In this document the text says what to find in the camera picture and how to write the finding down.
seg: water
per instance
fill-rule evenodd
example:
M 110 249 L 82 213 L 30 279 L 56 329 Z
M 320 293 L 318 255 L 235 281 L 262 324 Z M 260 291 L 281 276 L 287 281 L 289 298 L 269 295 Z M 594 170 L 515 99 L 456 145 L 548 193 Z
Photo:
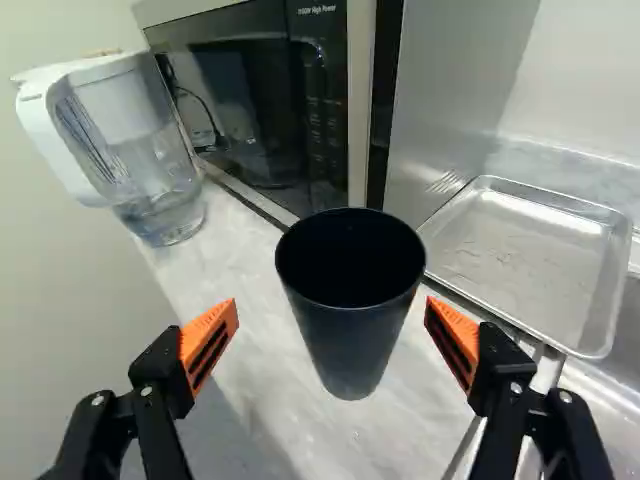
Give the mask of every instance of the water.
M 193 236 L 204 222 L 206 207 L 200 182 L 186 191 L 142 197 L 116 205 L 113 211 L 129 230 L 152 247 L 173 245 Z

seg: metal baking tray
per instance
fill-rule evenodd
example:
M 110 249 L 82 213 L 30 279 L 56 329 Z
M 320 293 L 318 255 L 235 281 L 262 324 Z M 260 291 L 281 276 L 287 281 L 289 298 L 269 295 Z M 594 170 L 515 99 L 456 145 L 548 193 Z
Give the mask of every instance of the metal baking tray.
M 481 175 L 419 229 L 426 275 L 558 350 L 611 350 L 633 224 L 622 213 Z

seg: screw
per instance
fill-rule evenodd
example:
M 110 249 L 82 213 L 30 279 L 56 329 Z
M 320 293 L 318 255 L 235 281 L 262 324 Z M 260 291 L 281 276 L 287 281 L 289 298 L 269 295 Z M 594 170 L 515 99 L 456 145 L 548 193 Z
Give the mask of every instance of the screw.
M 93 405 L 94 407 L 97 407 L 98 405 L 101 405 L 102 402 L 104 402 L 104 397 L 98 394 L 95 397 L 93 397 L 93 400 L 91 400 L 91 405 Z
M 522 386 L 518 382 L 511 382 L 511 391 L 516 395 L 522 393 Z
M 571 398 L 569 392 L 565 392 L 564 390 L 560 392 L 560 400 L 562 400 L 564 403 L 573 402 L 573 398 Z

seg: orange gripper pad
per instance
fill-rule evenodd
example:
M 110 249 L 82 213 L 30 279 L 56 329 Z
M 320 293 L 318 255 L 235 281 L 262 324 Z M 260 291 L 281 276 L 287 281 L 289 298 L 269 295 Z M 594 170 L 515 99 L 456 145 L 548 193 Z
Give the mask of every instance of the orange gripper pad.
M 194 398 L 238 326 L 236 302 L 230 298 L 194 318 L 180 330 L 180 360 Z
M 427 297 L 424 326 L 468 395 L 478 367 L 478 324 L 435 297 Z

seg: white wall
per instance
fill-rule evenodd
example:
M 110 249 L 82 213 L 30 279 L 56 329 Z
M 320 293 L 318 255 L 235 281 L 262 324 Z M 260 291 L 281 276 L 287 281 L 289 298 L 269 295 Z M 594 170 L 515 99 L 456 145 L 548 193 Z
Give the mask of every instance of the white wall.
M 640 165 L 639 25 L 636 0 L 541 0 L 501 133 Z
M 11 74 L 144 40 L 124 0 L 11 0 L 0 16 L 0 478 L 33 478 L 75 403 L 123 393 L 175 314 L 108 211 L 63 191 L 19 126 Z

